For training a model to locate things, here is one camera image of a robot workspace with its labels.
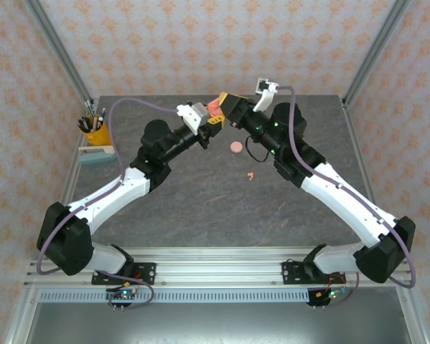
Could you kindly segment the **pink rounded-rectangular charging case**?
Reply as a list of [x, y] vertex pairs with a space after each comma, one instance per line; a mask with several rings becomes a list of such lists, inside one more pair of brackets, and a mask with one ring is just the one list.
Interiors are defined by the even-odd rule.
[[219, 102], [219, 98], [216, 98], [214, 100], [212, 100], [208, 105], [207, 105], [207, 110], [209, 111], [209, 116], [211, 118], [214, 118], [216, 116], [220, 116], [223, 114], [222, 110], [221, 110], [221, 106], [220, 106], [220, 102]]

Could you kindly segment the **yellow pen holder cup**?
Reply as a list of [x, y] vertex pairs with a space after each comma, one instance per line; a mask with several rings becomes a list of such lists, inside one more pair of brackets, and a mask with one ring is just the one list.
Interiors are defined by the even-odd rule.
[[83, 133], [83, 135], [85, 136], [87, 142], [90, 145], [111, 145], [111, 139], [110, 139], [110, 134], [109, 134], [109, 129], [107, 127], [107, 123], [106, 120], [104, 119], [104, 123], [102, 125], [101, 128], [99, 128], [96, 132], [92, 133], [92, 122], [94, 117], [82, 117], [84, 120], [87, 121], [87, 124], [90, 127], [90, 132], [89, 133]]

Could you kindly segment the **teal and beige stapler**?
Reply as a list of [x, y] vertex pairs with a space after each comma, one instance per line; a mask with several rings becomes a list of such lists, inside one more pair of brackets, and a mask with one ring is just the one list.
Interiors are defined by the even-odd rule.
[[117, 158], [111, 145], [90, 145], [78, 148], [78, 162], [81, 166], [105, 163]]

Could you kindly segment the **small circuit board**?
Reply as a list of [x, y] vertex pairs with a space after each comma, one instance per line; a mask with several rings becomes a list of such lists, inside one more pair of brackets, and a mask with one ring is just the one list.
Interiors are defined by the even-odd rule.
[[345, 294], [348, 291], [347, 287], [337, 287], [337, 288], [310, 288], [307, 290], [309, 300], [307, 305], [312, 309], [322, 308], [326, 309], [331, 305], [335, 299], [340, 295]]
[[106, 300], [113, 311], [124, 311], [132, 305], [131, 301], [135, 299], [137, 292], [137, 287], [109, 288], [106, 289]]

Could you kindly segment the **grey metal panel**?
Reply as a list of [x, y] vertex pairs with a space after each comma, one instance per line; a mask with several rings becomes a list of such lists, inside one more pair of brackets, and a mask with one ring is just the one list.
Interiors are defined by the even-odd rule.
[[156, 303], [114, 312], [104, 304], [37, 307], [26, 344], [412, 344], [401, 309], [352, 300], [300, 303]]

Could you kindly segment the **aluminium frame post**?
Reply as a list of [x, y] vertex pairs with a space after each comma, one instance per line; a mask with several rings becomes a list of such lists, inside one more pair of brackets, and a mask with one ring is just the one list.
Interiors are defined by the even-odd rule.
[[31, 15], [34, 17], [35, 22], [38, 24], [39, 28], [47, 40], [48, 44], [55, 53], [56, 58], [59, 60], [62, 69], [66, 72], [72, 86], [75, 88], [76, 93], [82, 100], [83, 104], [86, 100], [90, 100], [92, 103], [92, 109], [94, 104], [94, 99], [91, 97], [85, 83], [80, 77], [79, 72], [72, 59], [70, 58], [61, 38], [59, 37], [54, 25], [52, 24], [50, 18], [48, 17], [42, 3], [40, 0], [23, 0], [24, 4], [30, 11]]
[[358, 71], [351, 82], [348, 91], [341, 98], [344, 109], [348, 109], [353, 103], [356, 95], [366, 83], [371, 71], [381, 57], [386, 45], [393, 36], [393, 33], [400, 24], [403, 16], [412, 0], [395, 0], [384, 23], [381, 25], [372, 45], [370, 46], [365, 58], [363, 59]]

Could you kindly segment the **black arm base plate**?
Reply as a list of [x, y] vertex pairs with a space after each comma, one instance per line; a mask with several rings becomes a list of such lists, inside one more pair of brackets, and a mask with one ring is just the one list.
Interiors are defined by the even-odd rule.
[[282, 279], [285, 285], [327, 285], [330, 282], [345, 284], [344, 274], [325, 274], [313, 263], [287, 260], [282, 263]]
[[107, 286], [119, 286], [123, 285], [125, 282], [131, 284], [130, 281], [124, 279], [124, 277], [127, 277], [153, 285], [156, 276], [156, 263], [134, 262], [123, 267], [117, 275], [119, 275], [119, 277], [110, 277], [102, 272], [94, 271], [92, 274], [91, 284]]

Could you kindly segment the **aluminium mounting rail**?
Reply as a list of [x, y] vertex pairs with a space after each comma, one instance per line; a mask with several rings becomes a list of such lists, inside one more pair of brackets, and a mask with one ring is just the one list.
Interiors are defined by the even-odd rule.
[[[281, 263], [302, 261], [312, 247], [126, 248], [138, 262], [155, 262], [154, 287], [284, 287]], [[39, 275], [31, 261], [25, 287], [78, 288], [91, 285], [92, 270], [74, 276]]]

